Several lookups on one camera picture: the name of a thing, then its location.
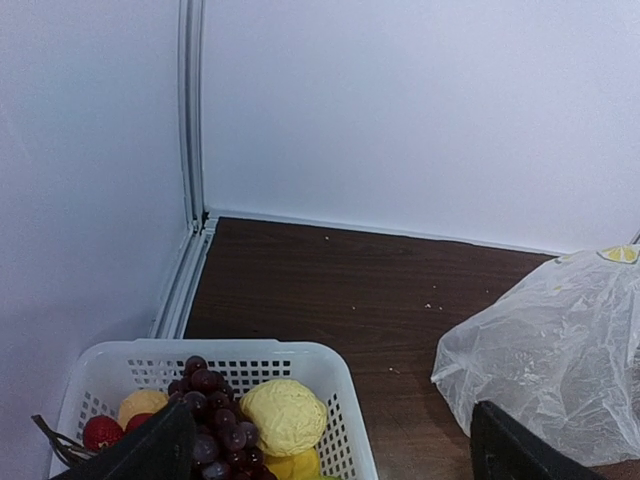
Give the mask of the red fruit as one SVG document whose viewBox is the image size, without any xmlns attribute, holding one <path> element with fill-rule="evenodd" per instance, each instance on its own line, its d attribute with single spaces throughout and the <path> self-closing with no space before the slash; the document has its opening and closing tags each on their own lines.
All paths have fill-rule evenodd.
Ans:
<svg viewBox="0 0 640 480">
<path fill-rule="evenodd" d="M 135 415 L 125 428 L 122 428 L 108 416 L 94 416 L 81 427 L 79 441 L 54 431 L 39 414 L 32 415 L 31 420 L 48 439 L 54 456 L 63 464 L 73 466 L 93 458 L 108 447 L 114 446 L 127 433 L 142 425 L 152 416 L 152 413 Z"/>
</svg>

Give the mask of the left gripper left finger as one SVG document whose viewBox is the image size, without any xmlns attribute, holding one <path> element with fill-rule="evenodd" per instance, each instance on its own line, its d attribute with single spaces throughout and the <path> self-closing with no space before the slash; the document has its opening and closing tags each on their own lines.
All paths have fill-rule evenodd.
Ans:
<svg viewBox="0 0 640 480">
<path fill-rule="evenodd" d="M 182 400 L 159 412 L 112 447 L 58 474 L 58 480 L 189 479 L 196 424 Z"/>
</svg>

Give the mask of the pale fruit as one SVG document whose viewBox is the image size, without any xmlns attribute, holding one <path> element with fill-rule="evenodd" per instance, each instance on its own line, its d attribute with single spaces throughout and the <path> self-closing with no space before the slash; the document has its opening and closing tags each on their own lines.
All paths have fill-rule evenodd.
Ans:
<svg viewBox="0 0 640 480">
<path fill-rule="evenodd" d="M 252 388 L 239 402 L 256 425 L 259 447 L 272 457 L 289 457 L 315 447 L 328 424 L 328 409 L 316 394 L 292 379 L 273 379 Z"/>
</svg>

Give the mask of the yellow green fruit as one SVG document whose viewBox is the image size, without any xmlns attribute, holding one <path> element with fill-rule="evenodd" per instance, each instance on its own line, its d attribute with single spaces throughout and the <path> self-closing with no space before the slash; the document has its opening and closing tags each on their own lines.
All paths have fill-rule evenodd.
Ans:
<svg viewBox="0 0 640 480">
<path fill-rule="evenodd" d="M 287 457 L 267 455 L 264 463 L 278 480 L 307 480 L 321 476 L 320 459 L 315 448 Z"/>
</svg>

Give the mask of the yellow fruit with leaf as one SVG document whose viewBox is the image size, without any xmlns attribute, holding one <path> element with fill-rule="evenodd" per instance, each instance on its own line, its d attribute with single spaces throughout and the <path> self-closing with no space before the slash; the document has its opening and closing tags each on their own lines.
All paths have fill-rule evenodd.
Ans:
<svg viewBox="0 0 640 480">
<path fill-rule="evenodd" d="M 117 422 L 125 429 L 129 421 L 138 414 L 154 414 L 168 403 L 169 396 L 162 391 L 140 389 L 127 396 L 120 404 Z"/>
</svg>

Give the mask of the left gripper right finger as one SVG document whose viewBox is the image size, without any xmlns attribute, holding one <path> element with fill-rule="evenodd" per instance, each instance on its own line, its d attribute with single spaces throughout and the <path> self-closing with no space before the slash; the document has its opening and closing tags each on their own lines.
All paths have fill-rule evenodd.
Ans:
<svg viewBox="0 0 640 480">
<path fill-rule="evenodd" d="M 481 480 L 597 480 L 602 476 L 552 448 L 490 401 L 474 406 L 473 477 Z"/>
</svg>

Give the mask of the dark purple grape bunch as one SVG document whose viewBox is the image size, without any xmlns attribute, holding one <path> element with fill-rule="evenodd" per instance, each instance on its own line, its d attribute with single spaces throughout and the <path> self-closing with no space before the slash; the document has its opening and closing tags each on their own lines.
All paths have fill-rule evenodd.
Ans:
<svg viewBox="0 0 640 480">
<path fill-rule="evenodd" d="M 201 356 L 189 357 L 181 378 L 169 384 L 171 401 L 189 408 L 196 437 L 192 479 L 273 479 L 258 447 L 259 431 L 240 410 L 235 392 L 222 373 Z"/>
</svg>

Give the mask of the left aluminium post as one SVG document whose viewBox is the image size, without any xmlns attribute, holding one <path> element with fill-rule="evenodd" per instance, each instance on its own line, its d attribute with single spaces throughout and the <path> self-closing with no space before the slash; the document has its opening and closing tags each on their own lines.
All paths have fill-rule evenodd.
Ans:
<svg viewBox="0 0 640 480">
<path fill-rule="evenodd" d="M 202 153 L 201 74 L 204 1 L 179 3 L 177 100 L 180 164 L 187 230 L 178 250 L 160 308 L 150 327 L 155 339 L 180 339 L 189 317 L 206 263 L 216 220 L 205 205 Z"/>
</svg>

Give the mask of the clear plastic bag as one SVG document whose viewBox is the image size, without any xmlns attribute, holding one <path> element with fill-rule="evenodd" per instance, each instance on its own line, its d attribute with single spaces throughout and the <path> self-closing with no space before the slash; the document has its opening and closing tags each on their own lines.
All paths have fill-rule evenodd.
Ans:
<svg viewBox="0 0 640 480">
<path fill-rule="evenodd" d="M 639 456 L 639 248 L 548 260 L 446 332 L 431 380 L 458 425 L 491 401 L 593 467 Z"/>
</svg>

